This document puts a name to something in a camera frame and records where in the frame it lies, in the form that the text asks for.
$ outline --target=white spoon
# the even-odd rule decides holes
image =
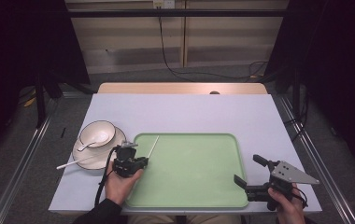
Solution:
[[[100,133],[99,135],[96,135],[93,139],[93,142],[87,144],[87,145],[82,145],[81,147],[78,148],[78,151],[84,150],[84,148],[93,145],[95,143],[101,143],[105,142],[108,139],[108,134],[107,133]]]

